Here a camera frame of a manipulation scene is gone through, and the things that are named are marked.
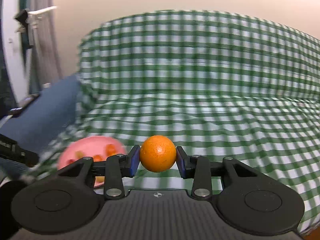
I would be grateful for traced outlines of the small round orange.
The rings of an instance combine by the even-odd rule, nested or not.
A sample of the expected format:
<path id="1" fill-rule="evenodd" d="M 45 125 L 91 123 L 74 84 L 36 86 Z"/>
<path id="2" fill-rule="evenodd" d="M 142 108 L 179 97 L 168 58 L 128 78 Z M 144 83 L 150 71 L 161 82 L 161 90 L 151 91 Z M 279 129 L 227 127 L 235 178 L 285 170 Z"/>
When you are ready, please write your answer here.
<path id="1" fill-rule="evenodd" d="M 167 137 L 153 135 L 143 142 L 139 160 L 150 172 L 164 172 L 170 169 L 176 161 L 176 147 Z"/>

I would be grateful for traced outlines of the yellow orange kumquat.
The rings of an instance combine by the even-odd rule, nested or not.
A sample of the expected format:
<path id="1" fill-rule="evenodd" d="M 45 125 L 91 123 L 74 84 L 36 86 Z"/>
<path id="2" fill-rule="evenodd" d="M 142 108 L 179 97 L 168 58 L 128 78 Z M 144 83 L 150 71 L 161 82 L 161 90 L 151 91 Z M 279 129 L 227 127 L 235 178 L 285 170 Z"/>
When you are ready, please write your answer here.
<path id="1" fill-rule="evenodd" d="M 105 177 L 104 177 L 104 176 L 97 176 L 97 177 L 95 178 L 95 181 L 96 181 L 97 183 L 103 183 L 104 180 L 105 180 Z"/>

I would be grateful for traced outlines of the orange with stem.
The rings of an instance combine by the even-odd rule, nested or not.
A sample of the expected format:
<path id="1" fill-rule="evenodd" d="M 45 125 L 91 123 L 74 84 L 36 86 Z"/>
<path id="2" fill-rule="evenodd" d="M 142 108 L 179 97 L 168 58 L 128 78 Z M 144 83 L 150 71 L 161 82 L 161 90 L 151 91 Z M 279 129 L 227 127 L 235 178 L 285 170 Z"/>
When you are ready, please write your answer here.
<path id="1" fill-rule="evenodd" d="M 103 158 L 102 155 L 96 154 L 96 155 L 93 156 L 93 161 L 94 162 L 100 162 L 100 161 L 103 161 L 103 160 L 104 160 L 104 158 Z"/>

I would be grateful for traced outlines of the green longan fruit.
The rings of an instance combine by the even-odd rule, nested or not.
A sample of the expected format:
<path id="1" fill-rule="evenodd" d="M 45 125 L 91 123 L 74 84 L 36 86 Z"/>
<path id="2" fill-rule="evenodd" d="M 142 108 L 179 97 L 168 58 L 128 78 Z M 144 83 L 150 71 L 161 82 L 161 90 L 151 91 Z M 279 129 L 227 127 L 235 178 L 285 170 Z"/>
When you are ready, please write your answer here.
<path id="1" fill-rule="evenodd" d="M 75 157 L 76 157 L 76 159 L 81 159 L 81 158 L 83 158 L 85 155 L 84 155 L 84 153 L 82 152 L 82 151 L 76 151 L 75 152 Z"/>

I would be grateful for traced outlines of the orange on plate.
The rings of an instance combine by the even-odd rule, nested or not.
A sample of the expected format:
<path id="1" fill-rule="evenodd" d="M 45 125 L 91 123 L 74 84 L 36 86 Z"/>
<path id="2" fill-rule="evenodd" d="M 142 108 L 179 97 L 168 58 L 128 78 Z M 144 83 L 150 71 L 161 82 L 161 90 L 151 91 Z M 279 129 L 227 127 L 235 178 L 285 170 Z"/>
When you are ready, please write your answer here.
<path id="1" fill-rule="evenodd" d="M 105 148 L 105 154 L 107 157 L 116 155 L 118 153 L 116 146 L 114 144 L 107 144 Z"/>

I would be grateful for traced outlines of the pink round plate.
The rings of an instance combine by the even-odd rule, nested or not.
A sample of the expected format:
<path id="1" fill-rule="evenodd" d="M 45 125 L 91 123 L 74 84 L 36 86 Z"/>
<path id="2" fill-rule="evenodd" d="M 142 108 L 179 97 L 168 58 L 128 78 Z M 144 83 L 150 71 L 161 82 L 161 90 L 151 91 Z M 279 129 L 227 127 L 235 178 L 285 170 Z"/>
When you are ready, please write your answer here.
<path id="1" fill-rule="evenodd" d="M 96 154 L 102 155 L 105 161 L 108 157 L 105 154 L 105 148 L 107 144 L 114 144 L 116 146 L 118 153 L 127 154 L 123 144 L 112 137 L 106 136 L 91 136 L 86 137 L 76 142 L 71 143 L 60 155 L 58 160 L 57 169 L 60 170 L 78 159 L 75 157 L 76 151 L 82 151 L 84 157 L 93 157 Z"/>

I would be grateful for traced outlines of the black smartphone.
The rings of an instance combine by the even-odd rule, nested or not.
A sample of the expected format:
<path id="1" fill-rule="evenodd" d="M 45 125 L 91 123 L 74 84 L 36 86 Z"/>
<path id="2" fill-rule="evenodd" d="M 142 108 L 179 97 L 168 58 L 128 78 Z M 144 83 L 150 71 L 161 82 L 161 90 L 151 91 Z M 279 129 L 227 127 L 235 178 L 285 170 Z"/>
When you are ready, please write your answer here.
<path id="1" fill-rule="evenodd" d="M 29 105 L 31 105 L 36 99 L 40 97 L 41 93 L 34 93 L 26 96 L 19 104 L 18 107 L 12 108 L 8 115 L 19 116 Z"/>

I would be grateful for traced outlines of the green white checkered cloth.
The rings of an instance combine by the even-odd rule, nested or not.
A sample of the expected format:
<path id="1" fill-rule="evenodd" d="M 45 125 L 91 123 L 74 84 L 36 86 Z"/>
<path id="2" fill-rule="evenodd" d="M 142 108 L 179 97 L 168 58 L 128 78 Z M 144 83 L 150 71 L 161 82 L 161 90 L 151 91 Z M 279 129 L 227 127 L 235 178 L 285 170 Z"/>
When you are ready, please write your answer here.
<path id="1" fill-rule="evenodd" d="M 319 40 L 219 11 L 156 11 L 101 24 L 79 46 L 75 123 L 29 174 L 94 135 L 127 150 L 163 135 L 187 154 L 232 156 L 297 191 L 319 226 Z"/>

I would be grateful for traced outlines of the grey curtain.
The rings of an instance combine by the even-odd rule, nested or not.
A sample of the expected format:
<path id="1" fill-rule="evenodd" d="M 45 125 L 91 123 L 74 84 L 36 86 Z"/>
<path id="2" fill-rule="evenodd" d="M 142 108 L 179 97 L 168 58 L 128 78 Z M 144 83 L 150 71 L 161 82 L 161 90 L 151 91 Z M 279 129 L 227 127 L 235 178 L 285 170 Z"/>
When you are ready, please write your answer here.
<path id="1" fill-rule="evenodd" d="M 19 0 L 20 11 L 35 11 L 51 6 L 54 6 L 53 0 Z M 63 77 L 54 30 L 54 10 L 33 29 L 34 45 L 29 49 L 27 39 L 26 33 L 21 33 L 25 70 L 29 79 L 28 92 L 35 93 Z"/>

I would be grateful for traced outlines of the phone holder stand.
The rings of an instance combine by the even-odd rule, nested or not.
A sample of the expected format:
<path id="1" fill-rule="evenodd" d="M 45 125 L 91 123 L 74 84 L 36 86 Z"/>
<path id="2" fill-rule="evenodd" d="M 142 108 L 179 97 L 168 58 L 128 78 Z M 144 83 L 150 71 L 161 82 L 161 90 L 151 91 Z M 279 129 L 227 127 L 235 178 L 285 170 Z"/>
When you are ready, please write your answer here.
<path id="1" fill-rule="evenodd" d="M 57 9 L 57 6 L 46 7 L 40 10 L 30 11 L 23 9 L 18 12 L 14 19 L 20 24 L 16 33 L 26 33 L 28 45 L 27 48 L 31 48 L 34 45 L 33 42 L 33 29 L 36 29 L 38 22 L 48 15 L 51 11 Z"/>

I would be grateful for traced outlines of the white door frame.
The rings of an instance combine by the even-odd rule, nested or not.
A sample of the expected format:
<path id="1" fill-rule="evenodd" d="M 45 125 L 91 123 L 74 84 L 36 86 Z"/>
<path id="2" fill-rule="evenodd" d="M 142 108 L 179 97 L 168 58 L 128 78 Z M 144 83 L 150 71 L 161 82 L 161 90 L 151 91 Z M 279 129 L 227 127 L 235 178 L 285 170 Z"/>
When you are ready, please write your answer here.
<path id="1" fill-rule="evenodd" d="M 1 0 L 1 98 L 8 105 L 19 105 L 28 95 L 29 79 L 25 70 L 19 0 Z"/>

